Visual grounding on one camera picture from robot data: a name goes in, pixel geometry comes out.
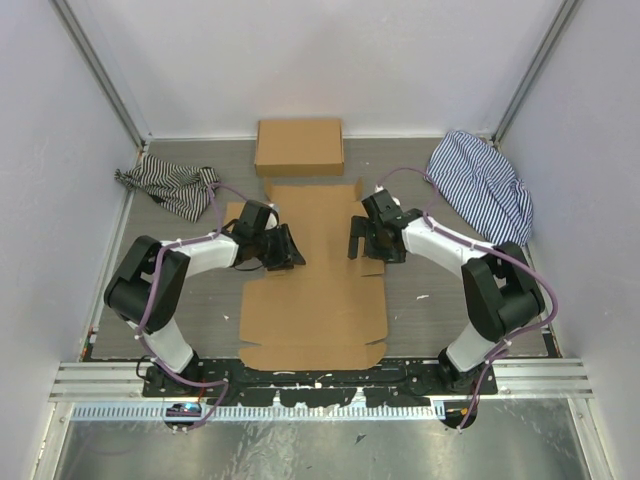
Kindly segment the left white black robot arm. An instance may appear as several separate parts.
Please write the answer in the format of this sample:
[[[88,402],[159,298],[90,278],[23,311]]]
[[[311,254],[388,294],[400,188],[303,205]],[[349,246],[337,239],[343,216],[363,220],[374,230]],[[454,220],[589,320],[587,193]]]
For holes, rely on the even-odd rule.
[[[176,395],[187,397],[208,386],[175,319],[185,280],[253,259],[268,271],[306,263],[278,211],[249,200],[237,218],[202,237],[173,242],[138,237],[113,273],[105,305],[131,326]]]

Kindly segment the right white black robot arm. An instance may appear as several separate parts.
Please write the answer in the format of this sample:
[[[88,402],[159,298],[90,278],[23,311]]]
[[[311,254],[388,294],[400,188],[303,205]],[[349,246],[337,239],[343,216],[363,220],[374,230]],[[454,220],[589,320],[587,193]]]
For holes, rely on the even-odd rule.
[[[348,257],[406,261],[424,257],[462,281],[468,324],[438,356],[438,377],[451,394],[478,378],[490,352],[545,309],[538,283],[521,247],[494,246],[443,226],[419,209],[404,211],[387,190],[362,200],[365,214],[351,219]]]

